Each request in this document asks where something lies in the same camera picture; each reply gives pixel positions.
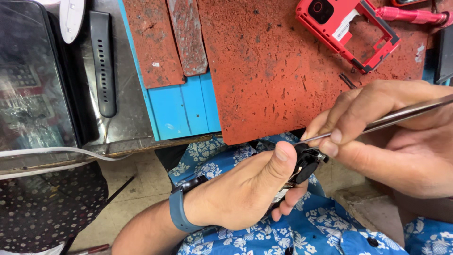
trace shirt button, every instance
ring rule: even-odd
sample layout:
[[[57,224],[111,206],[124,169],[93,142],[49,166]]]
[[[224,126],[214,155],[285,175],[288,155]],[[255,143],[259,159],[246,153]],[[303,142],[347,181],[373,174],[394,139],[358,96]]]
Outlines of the shirt button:
[[[368,237],[366,240],[373,247],[378,247],[379,246],[379,243],[377,242],[377,240],[372,238],[372,237]]]
[[[284,255],[293,255],[293,252],[294,252],[294,248],[289,247],[284,251]]]

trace polka dot fabric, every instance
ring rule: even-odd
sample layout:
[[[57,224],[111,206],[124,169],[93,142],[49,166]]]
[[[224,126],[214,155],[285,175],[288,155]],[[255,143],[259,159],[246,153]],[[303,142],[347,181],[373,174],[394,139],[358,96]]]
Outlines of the polka dot fabric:
[[[38,253],[77,235],[106,206],[97,162],[0,181],[0,250]]]

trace white cable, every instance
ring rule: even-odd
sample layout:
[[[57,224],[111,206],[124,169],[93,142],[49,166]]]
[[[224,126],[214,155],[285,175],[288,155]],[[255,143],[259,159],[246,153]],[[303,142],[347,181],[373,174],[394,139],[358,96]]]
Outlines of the white cable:
[[[81,166],[86,165],[91,162],[92,161],[82,162],[82,163],[77,163],[77,164],[72,164],[72,165],[67,165],[67,166],[39,169],[39,170],[29,171],[29,172],[4,174],[4,175],[0,175],[0,180],[18,178],[18,177],[24,177],[24,176],[31,176],[31,175],[37,175],[37,174],[43,174],[43,173],[49,173],[49,172],[56,172],[56,171],[66,170],[69,168],[81,167]]]
[[[36,148],[36,149],[24,149],[24,150],[14,150],[14,151],[3,151],[0,152],[0,157],[10,157],[10,156],[17,156],[17,155],[24,155],[24,154],[34,154],[34,153],[45,153],[45,152],[78,152],[78,153],[83,153],[87,154],[93,157],[97,157],[102,160],[107,160],[107,161],[116,161],[116,160],[121,160],[123,158],[126,158],[129,155],[119,157],[119,158],[110,158],[110,157],[104,157],[101,156],[97,153],[87,151],[84,149],[79,149],[79,148],[73,148],[73,147],[49,147],[49,148]]]

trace wrist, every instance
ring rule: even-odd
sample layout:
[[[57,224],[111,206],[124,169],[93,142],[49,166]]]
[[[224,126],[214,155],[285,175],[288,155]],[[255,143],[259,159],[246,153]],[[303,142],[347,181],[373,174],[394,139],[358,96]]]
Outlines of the wrist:
[[[184,195],[183,206],[187,220],[197,226],[211,225],[205,200],[200,192],[200,187],[196,187]]]

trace smartwatch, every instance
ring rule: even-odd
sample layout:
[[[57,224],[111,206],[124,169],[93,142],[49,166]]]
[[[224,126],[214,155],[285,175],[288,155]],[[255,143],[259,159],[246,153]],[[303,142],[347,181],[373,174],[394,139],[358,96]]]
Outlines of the smartwatch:
[[[179,185],[170,193],[169,203],[171,220],[181,231],[192,233],[205,228],[205,226],[197,226],[187,220],[183,205],[183,195],[204,182],[207,182],[207,178],[203,175]]]

